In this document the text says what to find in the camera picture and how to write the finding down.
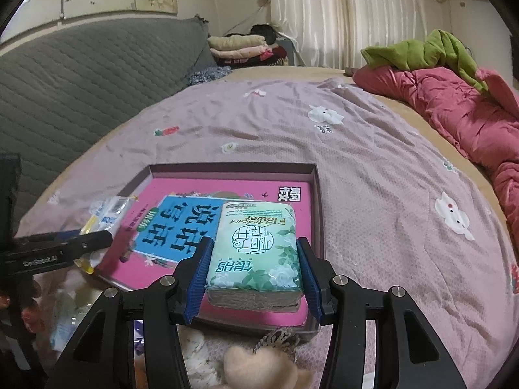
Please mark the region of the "grey quilted headboard cover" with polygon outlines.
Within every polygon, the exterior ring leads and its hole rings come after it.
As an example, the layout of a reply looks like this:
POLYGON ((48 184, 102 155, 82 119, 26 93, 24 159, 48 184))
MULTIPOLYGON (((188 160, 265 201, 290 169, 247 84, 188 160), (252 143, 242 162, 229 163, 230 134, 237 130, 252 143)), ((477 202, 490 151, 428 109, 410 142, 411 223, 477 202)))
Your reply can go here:
POLYGON ((75 159, 215 66, 208 22, 118 18, 51 32, 1 57, 1 151, 21 157, 14 216, 75 159))

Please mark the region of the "green blanket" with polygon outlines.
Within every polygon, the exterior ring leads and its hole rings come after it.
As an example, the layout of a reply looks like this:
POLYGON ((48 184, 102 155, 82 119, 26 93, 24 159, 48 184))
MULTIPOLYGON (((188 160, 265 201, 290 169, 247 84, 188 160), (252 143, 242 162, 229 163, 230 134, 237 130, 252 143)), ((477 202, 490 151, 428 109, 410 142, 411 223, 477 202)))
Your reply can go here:
POLYGON ((445 67, 479 92, 487 92, 484 80, 476 76, 478 65, 462 42, 450 32, 435 29, 423 40, 400 41, 388 47, 361 50, 370 68, 391 66, 401 71, 445 67))

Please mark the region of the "green tissue pack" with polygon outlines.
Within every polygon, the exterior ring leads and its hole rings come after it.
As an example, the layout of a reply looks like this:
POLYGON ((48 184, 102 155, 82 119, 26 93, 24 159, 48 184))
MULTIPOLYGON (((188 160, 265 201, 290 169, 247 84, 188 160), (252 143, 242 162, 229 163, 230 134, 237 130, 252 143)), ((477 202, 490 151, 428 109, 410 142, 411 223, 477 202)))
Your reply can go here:
POLYGON ((296 312, 303 284, 296 216, 284 203, 223 205, 209 264, 206 294, 214 307, 296 312))

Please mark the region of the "pink red quilt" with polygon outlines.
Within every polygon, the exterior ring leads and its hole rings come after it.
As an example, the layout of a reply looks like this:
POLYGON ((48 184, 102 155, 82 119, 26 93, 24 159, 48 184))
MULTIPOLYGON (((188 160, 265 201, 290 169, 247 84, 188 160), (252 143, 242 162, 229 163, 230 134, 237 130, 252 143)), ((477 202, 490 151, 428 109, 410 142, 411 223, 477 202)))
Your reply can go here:
POLYGON ((486 172, 517 242, 518 92, 491 69, 478 69, 477 78, 487 84, 487 92, 443 67, 399 71, 366 66, 353 75, 365 91, 409 104, 462 156, 486 172))

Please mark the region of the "stack of folded clothes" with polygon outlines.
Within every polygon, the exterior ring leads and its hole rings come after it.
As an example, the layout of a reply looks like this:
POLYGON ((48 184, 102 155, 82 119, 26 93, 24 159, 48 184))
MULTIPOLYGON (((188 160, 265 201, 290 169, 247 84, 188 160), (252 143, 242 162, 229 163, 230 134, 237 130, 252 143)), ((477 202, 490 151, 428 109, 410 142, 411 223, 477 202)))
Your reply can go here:
POLYGON ((288 66, 289 50, 279 43, 280 36, 267 24, 254 25, 247 34, 209 36, 209 50, 219 67, 231 69, 288 66))

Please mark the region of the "yellow white wipes packet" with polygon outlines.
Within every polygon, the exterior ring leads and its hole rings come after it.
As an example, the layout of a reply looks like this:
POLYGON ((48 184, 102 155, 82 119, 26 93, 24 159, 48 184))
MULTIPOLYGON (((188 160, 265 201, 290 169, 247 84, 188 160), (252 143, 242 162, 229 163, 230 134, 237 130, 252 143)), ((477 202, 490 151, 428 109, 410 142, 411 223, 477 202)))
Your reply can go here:
MULTIPOLYGON (((136 196, 114 196, 92 206, 90 219, 87 220, 80 234, 108 231, 112 237, 115 237, 124 216, 129 212, 136 200, 136 196)), ((90 254, 82 255, 75 261, 75 264, 83 272, 92 275, 107 251, 108 248, 96 249, 90 254)))

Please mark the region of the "purple bedsheet with prints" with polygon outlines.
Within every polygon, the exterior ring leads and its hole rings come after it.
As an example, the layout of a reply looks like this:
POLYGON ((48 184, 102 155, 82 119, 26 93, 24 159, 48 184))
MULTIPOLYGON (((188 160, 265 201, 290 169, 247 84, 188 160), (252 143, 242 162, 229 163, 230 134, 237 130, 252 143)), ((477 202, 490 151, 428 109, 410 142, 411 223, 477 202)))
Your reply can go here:
POLYGON ((153 104, 79 160, 57 201, 35 205, 18 231, 78 228, 146 166, 184 162, 315 165, 335 270, 407 289, 468 387, 486 387, 503 366, 518 333, 507 228, 417 130, 336 80, 207 83, 153 104))

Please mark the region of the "white curtain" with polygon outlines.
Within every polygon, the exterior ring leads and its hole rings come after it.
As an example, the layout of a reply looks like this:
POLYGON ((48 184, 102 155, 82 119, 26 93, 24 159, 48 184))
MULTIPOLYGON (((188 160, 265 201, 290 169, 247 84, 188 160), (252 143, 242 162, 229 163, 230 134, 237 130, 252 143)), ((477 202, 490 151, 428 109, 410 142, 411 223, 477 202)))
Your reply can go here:
POLYGON ((359 68, 365 47, 427 33, 424 0, 270 0, 270 18, 304 67, 359 68))

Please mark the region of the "beige plush doll floral dress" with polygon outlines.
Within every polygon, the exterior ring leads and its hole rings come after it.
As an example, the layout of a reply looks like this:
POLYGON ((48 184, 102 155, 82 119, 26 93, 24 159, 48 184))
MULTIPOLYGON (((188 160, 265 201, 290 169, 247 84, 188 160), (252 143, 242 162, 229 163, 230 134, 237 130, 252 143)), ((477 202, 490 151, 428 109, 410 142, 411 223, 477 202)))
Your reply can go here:
POLYGON ((209 358, 202 332, 177 327, 192 388, 309 388, 314 374, 296 365, 299 337, 289 327, 266 334, 252 349, 233 345, 223 361, 209 358))

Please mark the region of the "white purple printed bag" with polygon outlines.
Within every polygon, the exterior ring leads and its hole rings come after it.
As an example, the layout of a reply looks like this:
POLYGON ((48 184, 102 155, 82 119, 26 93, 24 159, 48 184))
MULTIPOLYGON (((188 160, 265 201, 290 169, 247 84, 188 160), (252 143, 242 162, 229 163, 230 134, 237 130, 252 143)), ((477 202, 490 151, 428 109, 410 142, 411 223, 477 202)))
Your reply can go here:
POLYGON ((70 295, 63 289, 57 291, 50 321, 51 350, 59 353, 64 350, 92 304, 90 293, 75 292, 70 295))

